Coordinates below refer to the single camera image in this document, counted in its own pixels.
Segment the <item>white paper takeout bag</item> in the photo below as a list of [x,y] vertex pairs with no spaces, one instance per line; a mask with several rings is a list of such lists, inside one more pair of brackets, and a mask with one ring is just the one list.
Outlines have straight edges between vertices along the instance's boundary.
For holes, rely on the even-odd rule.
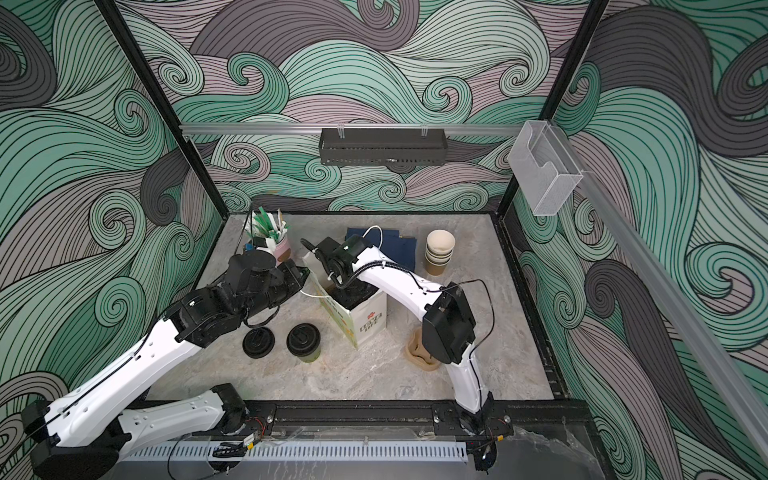
[[316,257],[317,247],[309,240],[301,239],[307,250],[302,257],[304,265],[311,270],[305,289],[308,295],[317,298],[348,340],[355,348],[360,347],[386,328],[387,295],[380,289],[355,309],[344,309],[332,299],[332,292],[339,288],[325,272]]

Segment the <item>black coffee cup lid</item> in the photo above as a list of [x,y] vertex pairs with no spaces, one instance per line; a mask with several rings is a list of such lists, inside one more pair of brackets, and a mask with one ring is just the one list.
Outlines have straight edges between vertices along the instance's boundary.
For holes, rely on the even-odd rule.
[[242,341],[245,355],[251,359],[266,357],[275,346],[275,335],[267,327],[259,327],[249,331]]

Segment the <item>brown pulp cup carrier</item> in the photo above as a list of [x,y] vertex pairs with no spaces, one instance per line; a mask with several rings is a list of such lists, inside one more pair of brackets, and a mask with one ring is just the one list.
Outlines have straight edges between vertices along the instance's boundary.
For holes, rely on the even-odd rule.
[[435,359],[422,343],[422,330],[415,329],[404,347],[406,359],[419,369],[432,372],[441,366],[441,362]]

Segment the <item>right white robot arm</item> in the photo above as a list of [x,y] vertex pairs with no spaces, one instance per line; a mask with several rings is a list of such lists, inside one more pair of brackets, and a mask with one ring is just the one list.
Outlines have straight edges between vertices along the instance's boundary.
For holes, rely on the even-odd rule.
[[303,238],[301,244],[335,287],[346,289],[357,281],[370,284],[415,315],[421,322],[422,344],[448,371],[456,404],[468,415],[480,414],[491,395],[476,366],[481,342],[460,283],[443,286],[424,279],[360,235],[342,243],[327,237],[314,244]]

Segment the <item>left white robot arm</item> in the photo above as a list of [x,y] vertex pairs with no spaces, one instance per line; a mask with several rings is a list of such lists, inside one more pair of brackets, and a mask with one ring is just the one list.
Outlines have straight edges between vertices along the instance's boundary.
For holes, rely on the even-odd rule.
[[176,365],[264,310],[299,293],[310,271],[263,250],[236,254],[214,284],[169,306],[127,351],[73,392],[35,401],[22,412],[33,440],[33,473],[41,479],[98,479],[130,453],[196,432],[236,434],[246,404],[230,383],[152,408],[130,404]]

